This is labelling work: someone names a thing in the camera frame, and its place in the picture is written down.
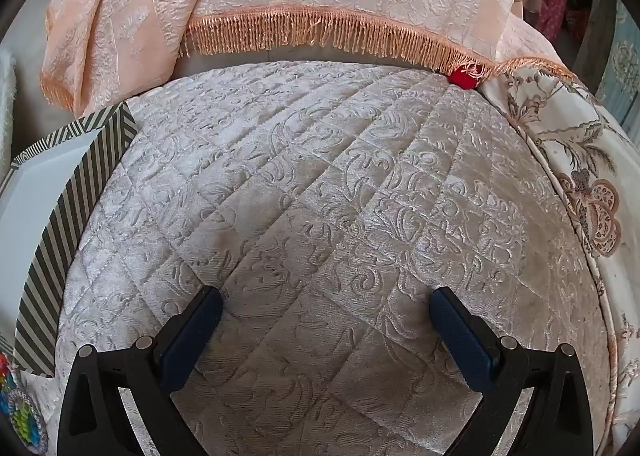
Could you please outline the pink quilted bedspread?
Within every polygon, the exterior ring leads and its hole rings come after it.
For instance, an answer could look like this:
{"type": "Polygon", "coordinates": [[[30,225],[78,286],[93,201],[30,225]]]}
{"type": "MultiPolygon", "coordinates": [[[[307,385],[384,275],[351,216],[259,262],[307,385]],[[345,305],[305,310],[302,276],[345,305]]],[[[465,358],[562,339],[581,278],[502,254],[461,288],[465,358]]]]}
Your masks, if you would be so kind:
{"type": "Polygon", "coordinates": [[[55,429],[80,346],[130,346],[206,285],[215,335],[175,395],[213,455],[439,455],[477,403],[434,333],[451,288],[499,335],[582,363],[602,439],[610,364],[582,244],[500,112],[429,72],[280,62],[128,102],[138,133],[68,272],[55,429]]]}

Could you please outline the floral cream bedsheet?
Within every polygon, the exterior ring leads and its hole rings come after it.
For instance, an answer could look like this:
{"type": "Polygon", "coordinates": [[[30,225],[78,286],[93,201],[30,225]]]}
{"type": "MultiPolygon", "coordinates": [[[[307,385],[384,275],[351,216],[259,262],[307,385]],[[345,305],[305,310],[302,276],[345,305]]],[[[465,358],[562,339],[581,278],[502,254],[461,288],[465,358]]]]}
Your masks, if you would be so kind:
{"type": "Polygon", "coordinates": [[[614,455],[639,424],[639,152],[578,80],[525,65],[480,92],[541,161],[585,250],[610,351],[598,452],[614,455]]]}

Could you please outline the small red object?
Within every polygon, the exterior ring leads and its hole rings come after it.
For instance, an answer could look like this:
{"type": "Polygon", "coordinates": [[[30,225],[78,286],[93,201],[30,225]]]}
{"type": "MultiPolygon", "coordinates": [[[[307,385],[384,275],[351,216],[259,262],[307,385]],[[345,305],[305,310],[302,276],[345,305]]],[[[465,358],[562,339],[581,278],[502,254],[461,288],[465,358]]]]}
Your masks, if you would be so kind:
{"type": "Polygon", "coordinates": [[[474,90],[480,84],[481,73],[476,65],[461,66],[448,76],[448,82],[462,90],[474,90]]]}

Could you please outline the striped tray with white base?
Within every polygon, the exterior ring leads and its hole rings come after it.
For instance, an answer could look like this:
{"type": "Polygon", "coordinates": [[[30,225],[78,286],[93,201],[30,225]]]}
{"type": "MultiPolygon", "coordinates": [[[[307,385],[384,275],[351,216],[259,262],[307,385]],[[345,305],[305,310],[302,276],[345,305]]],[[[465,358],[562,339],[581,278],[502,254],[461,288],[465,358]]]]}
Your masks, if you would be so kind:
{"type": "Polygon", "coordinates": [[[1,349],[51,378],[66,278],[96,202],[137,134],[119,103],[23,150],[1,182],[1,349]]]}

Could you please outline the peach fringed blanket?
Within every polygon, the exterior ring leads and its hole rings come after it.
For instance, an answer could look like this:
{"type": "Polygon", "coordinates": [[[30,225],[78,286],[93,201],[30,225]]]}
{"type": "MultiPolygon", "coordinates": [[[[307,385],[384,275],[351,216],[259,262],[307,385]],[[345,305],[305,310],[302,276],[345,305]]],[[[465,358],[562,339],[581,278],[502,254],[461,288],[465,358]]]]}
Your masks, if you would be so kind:
{"type": "Polygon", "coordinates": [[[165,83],[177,60],[333,46],[485,80],[522,67],[568,77],[522,0],[51,0],[47,101],[86,116],[165,83]]]}

